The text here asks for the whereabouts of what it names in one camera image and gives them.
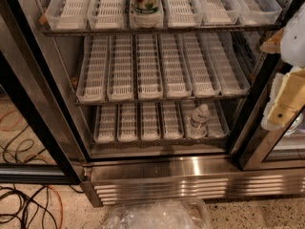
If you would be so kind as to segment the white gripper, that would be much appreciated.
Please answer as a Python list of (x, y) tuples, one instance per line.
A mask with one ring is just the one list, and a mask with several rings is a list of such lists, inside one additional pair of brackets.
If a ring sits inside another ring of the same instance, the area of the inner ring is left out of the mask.
[(281, 59), (294, 66), (288, 73), (277, 73), (272, 83), (270, 100), (261, 120), (267, 131), (283, 128), (305, 105), (305, 3), (286, 24), (260, 50), (281, 53)]

